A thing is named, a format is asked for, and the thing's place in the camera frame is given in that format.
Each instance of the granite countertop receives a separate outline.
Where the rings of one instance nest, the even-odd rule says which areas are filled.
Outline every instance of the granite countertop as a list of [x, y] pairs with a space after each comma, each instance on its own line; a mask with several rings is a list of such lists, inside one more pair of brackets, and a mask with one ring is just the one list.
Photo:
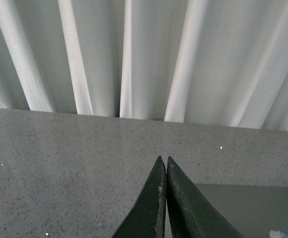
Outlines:
[[111, 236], [159, 155], [194, 183], [288, 187], [288, 132], [0, 109], [0, 237]]

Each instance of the white curtain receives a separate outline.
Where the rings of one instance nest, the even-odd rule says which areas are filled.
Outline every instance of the white curtain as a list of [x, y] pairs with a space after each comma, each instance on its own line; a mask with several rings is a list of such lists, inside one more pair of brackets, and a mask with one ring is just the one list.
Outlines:
[[288, 0], [0, 0], [0, 108], [288, 131]]

